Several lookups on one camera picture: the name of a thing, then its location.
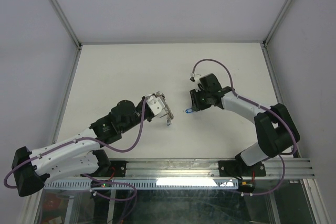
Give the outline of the blue key tag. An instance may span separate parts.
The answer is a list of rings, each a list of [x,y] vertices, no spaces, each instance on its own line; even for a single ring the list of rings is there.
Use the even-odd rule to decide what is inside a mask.
[[[195,110],[193,110],[192,108],[188,108],[188,109],[185,110],[186,114],[190,114],[190,113],[193,113],[193,112],[195,112]]]

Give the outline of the metal keyring holder with rings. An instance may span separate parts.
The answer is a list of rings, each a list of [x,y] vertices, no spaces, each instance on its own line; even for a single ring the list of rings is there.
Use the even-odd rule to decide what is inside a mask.
[[[172,124],[172,120],[174,119],[174,115],[166,101],[166,98],[165,98],[165,95],[161,92],[161,91],[158,91],[155,93],[156,97],[157,98],[160,98],[161,101],[163,102],[164,104],[164,111],[165,111],[165,115],[166,115],[166,124],[167,126],[170,126]]]

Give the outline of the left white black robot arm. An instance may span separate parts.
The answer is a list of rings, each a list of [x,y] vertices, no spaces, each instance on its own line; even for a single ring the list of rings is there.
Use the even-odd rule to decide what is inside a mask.
[[[8,173],[14,177],[15,185],[9,185],[7,178],[4,185],[26,197],[58,179],[85,174],[104,176],[110,170],[104,148],[111,148],[122,134],[137,125],[142,130],[144,121],[152,121],[164,108],[154,94],[143,97],[138,105],[122,100],[76,136],[35,150],[23,146],[16,150]]]

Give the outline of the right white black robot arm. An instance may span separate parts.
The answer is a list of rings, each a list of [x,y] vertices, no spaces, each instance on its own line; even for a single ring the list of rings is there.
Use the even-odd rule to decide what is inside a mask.
[[[299,132],[286,106],[277,103],[271,106],[258,104],[239,96],[229,86],[222,87],[213,74],[191,76],[195,89],[190,91],[192,111],[198,112],[214,106],[247,119],[255,126],[257,141],[235,156],[234,162],[224,167],[224,174],[242,180],[255,176],[262,161],[284,154],[296,147]]]

